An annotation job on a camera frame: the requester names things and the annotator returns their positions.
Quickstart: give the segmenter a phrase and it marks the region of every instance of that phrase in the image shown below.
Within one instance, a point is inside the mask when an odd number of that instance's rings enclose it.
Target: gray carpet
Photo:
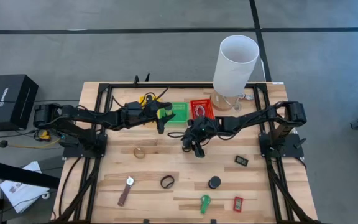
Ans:
[[[358,27],[357,0],[256,0],[262,28]],[[244,0],[0,0],[0,30],[253,27]],[[0,74],[25,73],[37,99],[78,99],[85,81],[211,81],[232,33],[0,35]],[[243,33],[255,39],[254,33]],[[319,219],[358,223],[358,32],[264,33],[273,81],[305,104],[308,177]],[[259,61],[252,81],[264,81]],[[22,136],[10,139],[34,144]],[[1,149],[21,166],[61,150]],[[10,223],[46,222],[52,206]]]

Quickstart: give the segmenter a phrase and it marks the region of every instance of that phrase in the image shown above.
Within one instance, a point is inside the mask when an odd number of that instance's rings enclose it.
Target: watch strap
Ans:
[[[125,185],[124,192],[121,194],[121,196],[119,197],[119,200],[118,200],[119,206],[124,206],[125,200],[127,199],[130,189],[131,189],[130,185]]]

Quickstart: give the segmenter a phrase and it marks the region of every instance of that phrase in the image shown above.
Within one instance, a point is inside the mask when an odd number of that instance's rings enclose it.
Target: green tray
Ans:
[[[189,118],[188,103],[172,103],[173,113],[176,114],[171,120],[170,124],[183,124],[186,123]],[[159,118],[165,116],[165,109],[160,109]]]

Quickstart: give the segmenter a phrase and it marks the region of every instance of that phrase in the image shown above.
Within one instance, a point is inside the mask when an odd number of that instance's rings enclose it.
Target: wooden tabletop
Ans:
[[[81,105],[89,109],[94,108],[98,85],[99,82],[84,84]],[[271,104],[287,100],[282,83],[267,83],[267,87]],[[164,94],[162,100],[190,102],[190,100],[209,98],[212,90],[171,88]],[[137,101],[140,96],[150,91],[159,95],[163,89],[116,88],[113,95],[124,104]],[[252,94],[250,89],[244,89],[244,92]],[[214,110],[214,114],[240,116],[256,110],[254,100],[242,100],[241,104],[242,110],[239,113]],[[78,125],[82,128],[90,127],[89,124],[84,123]],[[195,157],[193,151],[183,152],[180,139],[167,136],[170,131],[185,129],[184,125],[166,125],[164,134],[159,135],[155,124],[150,123],[130,130],[106,131],[108,146],[106,155],[101,161],[92,223],[141,223],[145,218],[151,223],[209,223],[211,219],[217,219],[218,223],[275,223],[266,165],[259,149],[259,126],[243,129],[230,141],[212,138],[211,142],[203,147],[206,153],[204,158]],[[140,147],[146,152],[145,158],[138,159],[133,155],[135,147]],[[243,167],[234,163],[236,155],[248,159],[248,166]],[[71,158],[65,161],[54,207],[56,214],[63,181],[75,160]],[[81,159],[71,173],[63,196],[63,209],[70,204],[78,192],[83,161],[84,159]],[[292,158],[284,158],[283,164],[290,193],[306,214],[317,219],[305,168]],[[125,205],[120,207],[117,202],[129,175],[135,178],[135,184],[129,192]],[[160,179],[165,175],[172,175],[175,178],[174,186],[167,190],[160,186]],[[217,189],[211,190],[207,183],[214,175],[221,178],[222,184]],[[204,215],[200,213],[200,198],[203,195],[211,197],[211,204]],[[285,206],[279,190],[278,195],[282,216],[286,218]],[[233,211],[236,196],[244,199],[241,213]],[[87,203],[88,195],[85,195],[82,218],[85,217]]]

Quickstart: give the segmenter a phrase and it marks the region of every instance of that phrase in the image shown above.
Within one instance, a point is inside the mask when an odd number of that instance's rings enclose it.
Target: black round cap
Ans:
[[[1,148],[4,148],[4,147],[6,147],[7,146],[7,140],[2,140],[1,142],[0,142],[0,147]]]
[[[208,186],[211,189],[215,189],[216,187],[219,187],[221,185],[221,179],[217,176],[213,176],[211,180],[208,182]]]

